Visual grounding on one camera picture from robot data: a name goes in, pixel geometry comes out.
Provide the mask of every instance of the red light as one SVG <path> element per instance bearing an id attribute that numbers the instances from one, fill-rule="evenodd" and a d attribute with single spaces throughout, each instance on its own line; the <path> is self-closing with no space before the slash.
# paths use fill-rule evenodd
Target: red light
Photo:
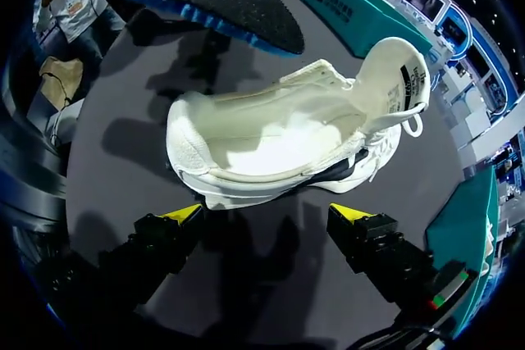
<path id="1" fill-rule="evenodd" d="M 434 302 L 432 302 L 431 300 L 428 300 L 427 304 L 430 308 L 432 308 L 432 310 L 437 311 L 438 307 Z"/>

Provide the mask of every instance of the white shirt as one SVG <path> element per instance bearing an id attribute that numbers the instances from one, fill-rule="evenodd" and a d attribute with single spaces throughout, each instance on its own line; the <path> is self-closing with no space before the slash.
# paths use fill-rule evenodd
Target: white shirt
<path id="1" fill-rule="evenodd" d="M 49 27 L 54 18 L 67 42 L 79 37 L 103 13 L 107 0 L 52 0 L 48 7 L 40 6 L 34 16 L 35 31 L 41 33 Z"/>

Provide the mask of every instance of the shoe tongue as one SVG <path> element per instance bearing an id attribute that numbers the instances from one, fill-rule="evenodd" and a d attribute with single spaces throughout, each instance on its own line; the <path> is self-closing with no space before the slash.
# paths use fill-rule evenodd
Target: shoe tongue
<path id="1" fill-rule="evenodd" d="M 361 90 L 359 105 L 369 108 L 372 114 L 363 127 L 365 132 L 376 132 L 412 118 L 427 107 L 430 99 L 424 58 L 402 39 L 385 39 L 376 44 L 356 80 Z"/>

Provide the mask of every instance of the round table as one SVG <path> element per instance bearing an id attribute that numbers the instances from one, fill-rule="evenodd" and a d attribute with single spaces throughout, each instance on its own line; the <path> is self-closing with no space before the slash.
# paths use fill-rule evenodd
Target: round table
<path id="1" fill-rule="evenodd" d="M 278 57 L 232 39 L 210 58 L 214 36 L 184 22 L 179 32 L 151 43 L 136 30 L 121 33 L 85 99 L 71 148 L 67 224 L 77 252 L 96 264 L 98 252 L 125 242 L 143 215 L 194 203 L 165 167 L 167 110 L 180 92 L 256 91 L 319 58 L 347 77 L 356 75 L 361 61 L 313 12 L 301 0 L 282 1 L 304 33 L 300 57 Z M 397 153 L 371 183 L 343 195 L 308 189 L 227 212 L 231 224 L 222 242 L 199 245 L 183 271 L 169 275 L 139 312 L 187 334 L 325 348 L 343 348 L 390 325 L 398 308 L 347 266 L 326 233 L 328 206 L 385 212 L 399 221 L 407 240 L 423 248 L 424 230 L 462 171 L 432 101 L 422 119 L 422 136 L 403 134 Z M 284 243 L 294 247 L 274 258 Z M 282 275 L 254 273 L 261 261 Z"/>

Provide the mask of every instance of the white sneaker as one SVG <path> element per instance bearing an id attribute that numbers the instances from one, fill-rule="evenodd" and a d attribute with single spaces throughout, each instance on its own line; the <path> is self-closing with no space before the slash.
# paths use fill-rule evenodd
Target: white sneaker
<path id="1" fill-rule="evenodd" d="M 355 80 L 319 60 L 261 92 L 183 94 L 168 115 L 168 160 L 210 209 L 260 204 L 306 185 L 344 193 L 390 160 L 401 123 L 413 136 L 422 132 L 418 113 L 429 98 L 422 54 L 403 39 L 383 39 Z"/>

